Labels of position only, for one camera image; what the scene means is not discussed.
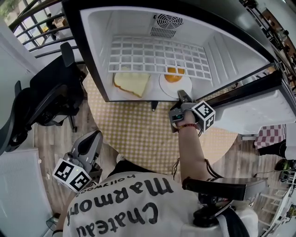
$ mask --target round table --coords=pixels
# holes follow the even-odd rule
[[[85,78],[88,104],[108,144],[125,159],[157,173],[171,174],[179,158],[178,134],[172,133],[168,111],[176,102],[160,102],[153,112],[147,102],[105,102],[90,74]],[[237,133],[209,128],[200,137],[204,157],[218,161]]]

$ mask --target wrist strap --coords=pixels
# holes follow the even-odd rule
[[[181,125],[180,127],[178,127],[178,132],[185,127],[195,127],[195,129],[197,129],[197,125],[196,124],[185,124],[185,125]]]

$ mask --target black office chair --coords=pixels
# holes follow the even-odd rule
[[[0,155],[17,149],[34,123],[62,126],[68,117],[77,132],[73,116],[84,98],[81,83],[85,74],[77,67],[69,43],[62,44],[61,51],[61,56],[31,79],[29,88],[22,90],[20,81],[16,83],[11,115],[0,130]]]

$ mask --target wire shelf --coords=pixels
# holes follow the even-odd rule
[[[184,74],[168,68],[184,69]],[[204,48],[154,37],[115,36],[109,72],[145,72],[212,80]]]

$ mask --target wooden floor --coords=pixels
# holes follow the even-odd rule
[[[78,126],[77,133],[72,133],[68,120],[65,121],[62,127],[42,127],[36,125],[34,130],[34,144],[39,149],[44,186],[53,212],[61,212],[70,192],[51,177],[56,162],[59,158],[63,158],[66,152],[71,150],[77,138],[97,129],[86,100],[75,117],[75,123]],[[109,145],[103,145],[100,158],[98,159],[98,163],[104,171],[103,178],[114,169],[117,154]],[[280,157],[276,155],[259,156],[253,147],[252,141],[242,141],[238,136],[225,156],[213,165],[213,169],[224,177],[247,178],[253,177],[257,172],[273,170],[278,160],[280,160]],[[271,186],[282,186],[283,184],[278,182],[278,176],[279,172],[258,175],[258,177],[267,177],[268,184]],[[255,202],[254,209],[259,216],[260,210],[266,202],[266,200],[260,198]]]

